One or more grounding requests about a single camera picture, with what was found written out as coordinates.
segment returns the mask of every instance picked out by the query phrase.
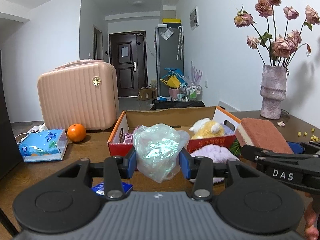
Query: ceiling light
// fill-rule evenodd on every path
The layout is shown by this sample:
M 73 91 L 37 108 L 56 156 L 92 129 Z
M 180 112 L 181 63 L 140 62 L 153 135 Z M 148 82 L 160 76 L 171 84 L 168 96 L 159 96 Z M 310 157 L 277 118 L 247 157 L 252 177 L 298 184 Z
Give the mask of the ceiling light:
M 142 5 L 144 5 L 144 2 L 142 2 L 142 1 L 136 1 L 136 2 L 133 2 L 132 5 L 133 5 L 133 6 L 142 6 Z

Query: tiled floor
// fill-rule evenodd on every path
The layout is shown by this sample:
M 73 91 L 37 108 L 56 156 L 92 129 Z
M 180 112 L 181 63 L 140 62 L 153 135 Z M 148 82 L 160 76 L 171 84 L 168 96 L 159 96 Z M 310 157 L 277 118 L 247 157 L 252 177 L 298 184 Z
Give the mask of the tiled floor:
M 119 98 L 119 114 L 124 110 L 150 110 L 152 100 L 141 101 L 138 98 Z M 41 125 L 43 121 L 37 122 L 15 122 L 11 124 L 14 136 L 25 133 L 35 125 Z
M 124 110 L 150 110 L 152 100 L 141 101 L 135 98 L 119 98 L 119 114 Z

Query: human hand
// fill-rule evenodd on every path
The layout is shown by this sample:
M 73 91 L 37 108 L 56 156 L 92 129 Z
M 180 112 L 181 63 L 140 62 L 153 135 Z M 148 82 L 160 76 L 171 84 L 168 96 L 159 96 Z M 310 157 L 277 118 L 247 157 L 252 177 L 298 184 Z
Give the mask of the human hand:
M 305 193 L 306 197 L 312 197 L 311 194 Z M 319 214 L 317 214 L 312 209 L 312 202 L 308 205 L 306 211 L 304 212 L 304 219 L 306 221 L 306 226 L 304 228 L 304 234 L 306 237 L 306 240 L 317 240 L 319 237 L 319 230 L 314 226 L 314 223 L 316 223 L 316 219 Z

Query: sponge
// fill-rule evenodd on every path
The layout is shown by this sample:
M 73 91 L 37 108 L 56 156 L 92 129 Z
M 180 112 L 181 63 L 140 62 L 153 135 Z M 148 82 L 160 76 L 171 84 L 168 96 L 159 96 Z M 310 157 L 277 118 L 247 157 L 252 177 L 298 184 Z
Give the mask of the sponge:
M 247 144 L 275 153 L 293 153 L 282 134 L 268 120 L 244 118 L 235 135 L 241 147 Z

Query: black circular pad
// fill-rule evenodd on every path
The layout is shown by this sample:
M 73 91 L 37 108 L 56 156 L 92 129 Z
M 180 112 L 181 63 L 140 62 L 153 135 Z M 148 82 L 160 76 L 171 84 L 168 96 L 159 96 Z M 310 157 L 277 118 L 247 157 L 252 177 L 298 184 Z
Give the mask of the black circular pad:
M 36 206 L 44 212 L 59 212 L 67 209 L 73 202 L 71 195 L 62 191 L 50 191 L 36 199 Z
M 45 234 L 66 233 L 97 216 L 101 198 L 88 186 L 63 179 L 64 183 L 37 183 L 16 197 L 13 212 L 22 228 Z
M 216 208 L 232 227 L 259 235 L 296 229 L 304 212 L 294 190 L 269 178 L 247 178 L 231 185 L 218 196 Z

